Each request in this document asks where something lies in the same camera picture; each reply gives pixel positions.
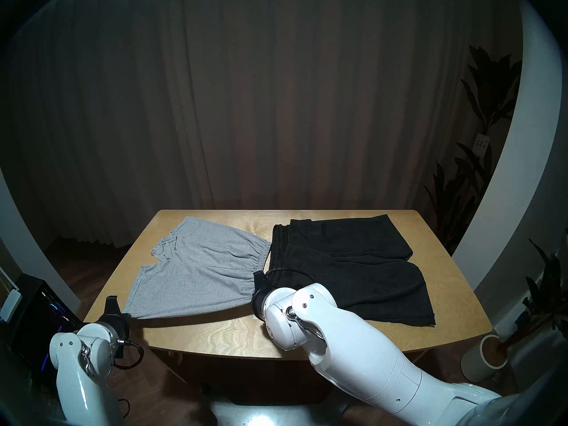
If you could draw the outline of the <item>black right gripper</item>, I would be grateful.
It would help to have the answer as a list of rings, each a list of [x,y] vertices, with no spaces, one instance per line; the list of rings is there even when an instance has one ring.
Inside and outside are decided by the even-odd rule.
[[[252,295],[251,306],[255,317],[264,316],[264,302],[267,296],[272,292],[269,287],[269,281],[264,271],[256,271],[253,273],[254,293]]]

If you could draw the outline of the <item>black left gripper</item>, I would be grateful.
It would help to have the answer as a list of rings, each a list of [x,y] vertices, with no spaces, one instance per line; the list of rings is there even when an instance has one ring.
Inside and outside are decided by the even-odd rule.
[[[107,324],[116,332],[118,340],[126,341],[130,339],[131,315],[120,314],[120,306],[117,296],[108,296],[105,301],[105,314],[99,319],[99,324]]]

